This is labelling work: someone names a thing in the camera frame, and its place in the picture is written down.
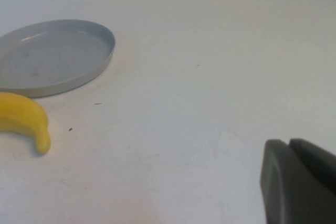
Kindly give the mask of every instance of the white surface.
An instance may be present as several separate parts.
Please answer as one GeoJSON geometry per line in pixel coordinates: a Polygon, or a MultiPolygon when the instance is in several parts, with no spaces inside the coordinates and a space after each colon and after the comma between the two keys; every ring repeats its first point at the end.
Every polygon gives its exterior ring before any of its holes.
{"type": "Polygon", "coordinates": [[[0,135],[0,223],[261,224],[266,139],[336,152],[335,0],[0,4],[1,34],[78,18],[117,39],[103,75],[38,100],[46,156],[0,135]]]}

